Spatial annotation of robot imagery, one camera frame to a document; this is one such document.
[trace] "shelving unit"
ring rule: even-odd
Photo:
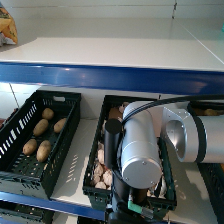
[[[221,31],[224,18],[215,18],[215,14],[210,14],[212,18],[198,18],[195,13],[193,19],[171,19],[174,2],[168,1],[165,11],[160,8],[164,12],[161,18],[154,13],[156,6],[147,6],[141,18],[142,8],[137,8],[140,6],[134,6],[139,11],[132,18],[130,11],[119,8],[118,14],[125,12],[125,16],[116,14],[117,18],[112,18],[108,7],[115,11],[116,7],[111,5],[101,10],[92,7],[92,14],[68,17],[63,16],[60,9],[54,9],[53,3],[49,3],[51,8],[43,10],[43,1],[40,1],[39,6],[35,5],[36,11],[32,6],[26,16],[21,16],[25,15],[23,7],[15,9],[5,1],[16,16],[19,44],[0,48],[0,82],[75,88],[74,91],[80,90],[89,97],[81,107],[94,108],[83,113],[84,118],[94,119],[81,120],[50,201],[4,192],[0,192],[0,200],[103,220],[103,212],[90,208],[88,197],[81,189],[97,125],[96,102],[101,105],[103,95],[108,92],[133,96],[155,93],[157,96],[162,94],[162,98],[166,97],[163,94],[224,94],[224,32]],[[183,1],[178,2],[182,11],[189,7],[183,5]],[[85,11],[84,6],[81,11],[77,11],[77,7],[70,10]],[[107,18],[103,16],[103,10],[109,13]],[[52,17],[53,12],[62,18]],[[80,140],[83,133],[88,141]],[[215,223],[196,164],[181,164],[171,150],[169,154],[178,185],[178,206],[166,219],[182,223]],[[73,159],[76,166],[68,180]],[[54,223],[66,220],[66,224],[70,224],[75,219],[57,214]]]

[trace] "plastic bag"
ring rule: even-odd
[[[14,19],[0,2],[0,46],[17,44],[17,30]]]

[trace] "robotic arm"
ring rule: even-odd
[[[157,137],[174,148],[180,162],[224,162],[224,116],[192,117],[184,109],[171,110],[161,105],[150,107],[151,104],[134,102],[127,106],[123,114],[122,137],[122,127],[116,120],[109,120],[105,125],[105,165],[113,170],[114,212],[117,205],[125,201],[129,210],[152,217],[153,211],[140,205],[144,204],[147,189],[161,179]],[[114,159],[117,157],[120,157],[118,166]]]

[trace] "crate handle hole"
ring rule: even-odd
[[[3,151],[2,147],[0,147],[0,151],[1,151],[2,155],[4,155],[5,152]]]
[[[18,134],[20,134],[19,128],[16,128],[16,130],[17,130]]]
[[[21,120],[19,120],[19,124],[20,124],[20,127],[22,128],[22,129],[24,129],[24,126],[23,126],[23,123],[22,123],[22,121]]]
[[[3,144],[3,147],[4,147],[5,151],[7,151],[7,147],[6,147],[6,145],[5,145],[5,144]]]
[[[59,101],[59,102],[65,102],[65,98],[64,97],[53,96],[53,100],[54,101]]]
[[[16,140],[15,132],[13,130],[11,130],[10,132],[11,132],[11,135],[12,135],[13,139]]]
[[[10,147],[10,144],[9,144],[8,140],[6,140],[6,144],[8,145],[8,147]]]
[[[13,141],[12,141],[11,137],[9,137],[9,141],[10,141],[11,143],[13,143]]]

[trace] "black cable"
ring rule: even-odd
[[[178,103],[178,102],[185,102],[185,101],[198,101],[198,100],[222,100],[224,99],[224,95],[219,94],[219,95],[197,95],[197,96],[184,96],[184,97],[175,97],[175,98],[169,98],[169,99],[164,99],[164,100],[158,100],[154,102],[147,103],[145,105],[142,105],[132,112],[130,112],[122,121],[122,125],[124,125],[128,119],[151,107],[159,106],[159,105],[164,105],[164,104],[169,104],[169,103]]]
[[[123,143],[124,137],[121,138],[118,150],[117,150],[117,165],[118,165],[118,170],[120,173],[122,173],[122,168],[121,168],[121,154],[122,154],[122,143]]]

